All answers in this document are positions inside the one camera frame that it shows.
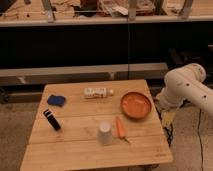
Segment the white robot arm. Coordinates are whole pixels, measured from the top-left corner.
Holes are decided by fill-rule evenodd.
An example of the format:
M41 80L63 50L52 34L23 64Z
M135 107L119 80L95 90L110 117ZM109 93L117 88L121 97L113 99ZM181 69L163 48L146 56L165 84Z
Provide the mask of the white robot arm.
M156 96L163 127L172 123L185 100L213 119L213 89L203 84L205 79L206 71L197 63L172 69L165 74L165 86Z

